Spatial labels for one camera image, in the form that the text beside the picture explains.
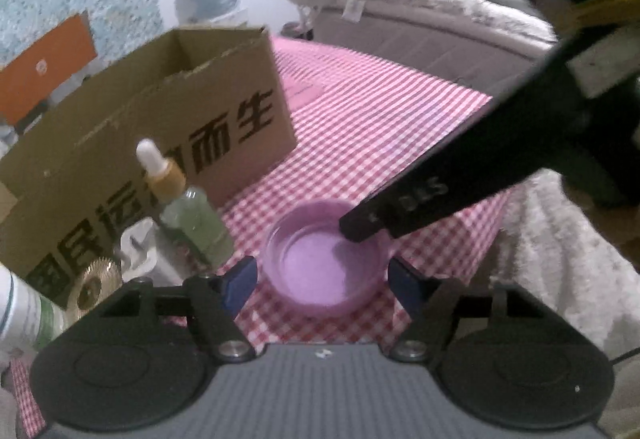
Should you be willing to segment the white fluffy blanket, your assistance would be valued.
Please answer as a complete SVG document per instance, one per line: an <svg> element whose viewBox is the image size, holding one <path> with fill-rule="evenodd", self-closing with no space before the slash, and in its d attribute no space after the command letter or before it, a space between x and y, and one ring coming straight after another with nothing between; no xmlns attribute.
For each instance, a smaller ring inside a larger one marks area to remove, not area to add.
<svg viewBox="0 0 640 439"><path fill-rule="evenodd" d="M541 170L510 194L473 280L518 283L619 357L639 346L639 213L601 211Z"/></svg>

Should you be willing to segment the brown cardboard box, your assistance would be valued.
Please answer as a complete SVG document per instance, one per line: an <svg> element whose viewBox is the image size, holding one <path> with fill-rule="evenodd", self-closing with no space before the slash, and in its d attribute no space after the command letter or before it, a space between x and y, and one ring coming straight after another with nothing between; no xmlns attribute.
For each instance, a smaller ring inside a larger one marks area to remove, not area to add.
<svg viewBox="0 0 640 439"><path fill-rule="evenodd" d="M183 188L224 205L294 150L264 28L190 26L90 77L1 161L1 260L55 303Z"/></svg>

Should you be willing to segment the orange box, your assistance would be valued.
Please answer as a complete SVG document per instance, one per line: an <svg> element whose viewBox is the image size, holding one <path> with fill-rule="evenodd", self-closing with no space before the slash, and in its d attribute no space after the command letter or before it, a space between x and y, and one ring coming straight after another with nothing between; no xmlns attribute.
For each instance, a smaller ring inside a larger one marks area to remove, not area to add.
<svg viewBox="0 0 640 439"><path fill-rule="evenodd" d="M87 11L38 38L1 70L1 116L15 125L98 56Z"/></svg>

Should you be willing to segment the green dropper bottle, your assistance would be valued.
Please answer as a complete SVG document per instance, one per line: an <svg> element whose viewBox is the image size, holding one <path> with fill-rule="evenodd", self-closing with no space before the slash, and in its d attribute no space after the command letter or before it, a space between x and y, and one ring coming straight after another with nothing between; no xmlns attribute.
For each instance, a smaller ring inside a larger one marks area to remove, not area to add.
<svg viewBox="0 0 640 439"><path fill-rule="evenodd" d="M227 263L234 253L231 233L206 192L190 186L178 163L160 153L152 139L137 143L136 156L145 182L160 205L162 227L186 245L200 263L214 270Z"/></svg>

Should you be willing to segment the gold lid jar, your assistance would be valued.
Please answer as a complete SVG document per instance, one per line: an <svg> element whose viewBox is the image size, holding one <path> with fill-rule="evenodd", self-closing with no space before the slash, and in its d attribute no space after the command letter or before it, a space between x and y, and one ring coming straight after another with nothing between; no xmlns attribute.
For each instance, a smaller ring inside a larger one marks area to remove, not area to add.
<svg viewBox="0 0 640 439"><path fill-rule="evenodd" d="M115 260L94 259L76 279L67 298L66 319L74 324L122 286L122 271Z"/></svg>

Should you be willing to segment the bed with blankets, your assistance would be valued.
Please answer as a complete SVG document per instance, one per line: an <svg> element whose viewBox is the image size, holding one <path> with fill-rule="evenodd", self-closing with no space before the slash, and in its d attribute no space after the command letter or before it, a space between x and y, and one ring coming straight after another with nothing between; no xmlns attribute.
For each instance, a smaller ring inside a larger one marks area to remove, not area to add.
<svg viewBox="0 0 640 439"><path fill-rule="evenodd" d="M288 0L318 43L499 95L556 42L528 0Z"/></svg>

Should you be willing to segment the purple plastic lid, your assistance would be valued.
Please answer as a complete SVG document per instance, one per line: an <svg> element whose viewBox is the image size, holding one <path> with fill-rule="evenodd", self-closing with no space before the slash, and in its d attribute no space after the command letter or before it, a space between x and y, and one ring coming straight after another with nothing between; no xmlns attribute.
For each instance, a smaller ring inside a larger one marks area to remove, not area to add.
<svg viewBox="0 0 640 439"><path fill-rule="evenodd" d="M343 200L300 203L265 234L259 263L274 292L299 315L341 318L381 289L394 244L385 232L349 241L338 219L352 208Z"/></svg>

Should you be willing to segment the red checkered tablecloth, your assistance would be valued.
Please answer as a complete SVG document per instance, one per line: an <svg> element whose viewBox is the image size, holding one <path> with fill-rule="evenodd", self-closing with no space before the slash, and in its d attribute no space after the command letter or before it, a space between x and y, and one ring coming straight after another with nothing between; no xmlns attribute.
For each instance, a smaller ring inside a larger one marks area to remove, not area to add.
<svg viewBox="0 0 640 439"><path fill-rule="evenodd" d="M238 256L312 199L358 202L487 98L394 62L264 31L172 31L96 74L1 161L1 259L65 303L154 198L156 142L221 211Z"/></svg>

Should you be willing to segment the white power adapter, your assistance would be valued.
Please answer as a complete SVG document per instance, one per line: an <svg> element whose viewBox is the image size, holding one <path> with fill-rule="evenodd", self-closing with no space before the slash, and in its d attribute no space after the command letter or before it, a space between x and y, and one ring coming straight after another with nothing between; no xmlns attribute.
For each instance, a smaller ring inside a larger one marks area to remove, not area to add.
<svg viewBox="0 0 640 439"><path fill-rule="evenodd" d="M184 256L151 217L122 231L118 257L122 281L148 277L155 286L181 285L190 268Z"/></svg>

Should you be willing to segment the white pill bottle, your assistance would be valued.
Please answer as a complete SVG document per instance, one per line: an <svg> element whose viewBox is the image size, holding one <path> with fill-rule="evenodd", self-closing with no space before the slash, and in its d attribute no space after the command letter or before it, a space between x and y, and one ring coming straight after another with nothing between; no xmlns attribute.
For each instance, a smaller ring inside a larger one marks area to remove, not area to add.
<svg viewBox="0 0 640 439"><path fill-rule="evenodd" d="M1 265L1 351L12 358L35 355L61 335L65 311Z"/></svg>

